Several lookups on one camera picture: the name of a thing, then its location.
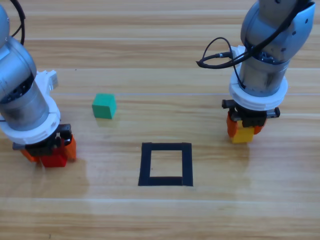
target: wooden table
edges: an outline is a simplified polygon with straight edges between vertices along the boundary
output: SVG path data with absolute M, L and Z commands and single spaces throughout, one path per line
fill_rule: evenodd
M 19 26 L 15 9 L 0 0 Z M 207 44 L 241 44 L 254 0 L 21 0 L 25 46 L 70 123 L 78 160 L 44 169 L 0 134 L 1 240 L 320 239 L 319 11 L 287 71 L 281 117 L 232 145 L 232 69 L 198 68 Z M 224 42 L 212 52 L 225 52 Z M 114 120 L 96 93 L 116 94 Z M 192 143 L 193 183 L 138 186 L 142 142 Z M 153 152 L 152 176 L 180 176 L 181 154 Z

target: small cube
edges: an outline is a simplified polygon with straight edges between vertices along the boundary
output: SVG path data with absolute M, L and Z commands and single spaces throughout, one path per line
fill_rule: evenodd
M 117 110 L 115 95 L 98 93 L 93 101 L 92 109 L 96 119 L 112 119 Z

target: metal cylinder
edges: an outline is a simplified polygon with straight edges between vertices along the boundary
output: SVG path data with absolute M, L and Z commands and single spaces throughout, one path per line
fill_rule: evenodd
M 275 94 L 288 65 L 289 61 L 274 65 L 250 57 L 242 63 L 240 70 L 239 77 L 245 86 L 243 90 L 256 97 L 268 97 Z
M 20 98 L 0 104 L 0 113 L 8 125 L 17 131 L 28 131 L 39 127 L 48 118 L 49 106 L 33 82 L 31 88 Z
M 28 51 L 13 37 L 8 38 L 6 55 L 0 57 L 0 100 L 22 84 L 30 75 L 37 74 L 34 60 Z

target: black tape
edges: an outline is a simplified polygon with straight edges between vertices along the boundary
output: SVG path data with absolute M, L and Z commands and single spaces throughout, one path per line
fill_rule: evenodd
M 182 151 L 182 177 L 150 177 L 152 151 Z M 139 186 L 189 186 L 193 187 L 191 143 L 142 143 Z

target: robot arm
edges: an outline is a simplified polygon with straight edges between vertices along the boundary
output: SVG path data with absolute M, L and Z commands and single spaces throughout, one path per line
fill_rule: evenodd
M 2 125 L 7 125 L 11 133 L 18 136 L 38 128 L 49 118 L 51 99 L 48 102 L 46 98 L 49 96 L 41 92 L 35 81 L 37 69 L 34 60 L 17 40 L 9 36 L 9 18 L 1 5 L 0 26 L 0 113 L 5 120 Z M 20 139 L 5 133 L 19 144 L 34 143 L 25 137 Z
M 208 69 L 234 67 L 229 84 L 233 99 L 222 101 L 222 107 L 229 109 L 228 134 L 233 143 L 250 142 L 267 119 L 280 116 L 278 106 L 288 90 L 285 73 L 310 35 L 315 8 L 310 0 L 258 0 L 242 24 L 244 46 L 230 47 L 229 55 L 203 56 L 197 62 Z M 204 63 L 224 56 L 232 60 L 221 65 Z
M 259 0 L 247 13 L 241 41 L 250 49 L 271 36 L 293 10 L 298 0 Z M 240 70 L 243 90 L 253 96 L 268 97 L 280 88 L 291 58 L 307 41 L 314 21 L 315 4 L 309 1 L 270 44 L 244 61 Z
M 11 0 L 21 20 L 24 42 L 24 14 L 17 0 Z M 50 97 L 58 85 L 55 71 L 37 72 L 24 46 L 9 36 L 10 22 L 0 5 L 0 128 L 30 162 L 45 167 L 64 167 L 76 158 L 76 141 L 70 124 L 60 124 L 60 111 Z

